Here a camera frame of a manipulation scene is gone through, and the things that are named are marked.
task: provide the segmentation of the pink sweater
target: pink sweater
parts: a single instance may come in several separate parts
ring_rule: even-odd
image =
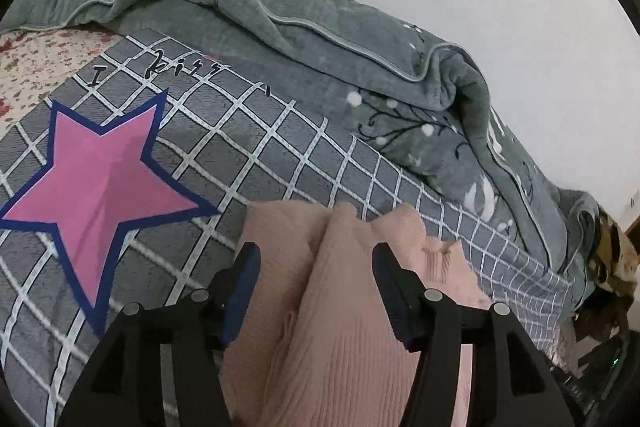
[[[240,244],[262,252],[260,278],[221,382],[234,425],[396,427],[418,353],[391,330],[371,270],[387,242],[402,267],[460,304],[487,309],[459,243],[428,237],[402,204],[370,223],[350,204],[252,203]],[[454,426],[466,425],[472,352],[463,346]]]

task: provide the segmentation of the gray plaid bedsheet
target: gray plaid bedsheet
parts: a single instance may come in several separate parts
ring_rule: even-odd
[[[167,65],[145,72],[164,51]],[[270,93],[215,61],[151,30],[123,39],[51,95],[98,123],[168,89],[154,147],[160,165],[215,204],[220,216],[130,232],[116,269],[110,320],[129,301],[169,305],[206,285],[234,258],[247,201],[349,201],[374,219],[405,201],[427,232],[460,239],[481,287],[507,302],[536,346],[548,349],[568,284],[459,205],[317,114]],[[105,66],[95,79],[94,66]],[[0,141],[0,206],[46,161],[49,99]],[[52,427],[98,339],[86,324],[46,234],[0,230],[0,362],[12,394],[36,426]],[[166,404],[175,416],[171,400]]]

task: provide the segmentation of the black clamp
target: black clamp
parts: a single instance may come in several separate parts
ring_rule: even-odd
[[[160,346],[170,344],[183,427],[231,427],[213,350],[239,334],[260,273],[245,243],[234,265],[176,304],[122,308],[85,366],[58,427],[164,427]]]
[[[420,351],[400,427],[450,427],[462,344],[474,346],[469,427],[574,427],[545,358],[504,303],[488,311],[459,306],[426,289],[378,244],[372,269],[396,339]]]

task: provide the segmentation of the pink star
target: pink star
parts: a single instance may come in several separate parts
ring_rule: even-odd
[[[145,145],[149,140],[152,145],[153,131],[157,132],[158,116],[162,115],[163,100],[154,101],[152,107],[147,105],[133,117],[127,115],[110,130],[91,129],[78,121],[79,115],[58,109],[52,118],[50,166],[44,168],[44,174],[36,175],[40,177],[26,192],[7,204],[4,215],[0,211],[0,225],[4,220],[9,224],[32,223],[32,230],[37,230],[37,225],[44,225],[41,230],[46,231],[46,225],[57,227],[63,253],[91,308],[96,307],[109,254],[117,259],[126,230],[155,226],[145,222],[155,217],[163,217],[161,222],[178,221],[184,219],[177,219],[180,213],[190,210],[196,215],[216,213],[177,182],[170,183],[166,173],[162,179],[150,155],[143,160]]]

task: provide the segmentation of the floral bedsheet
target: floral bedsheet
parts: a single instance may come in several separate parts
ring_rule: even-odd
[[[0,138],[69,75],[120,39],[84,28],[0,36]]]

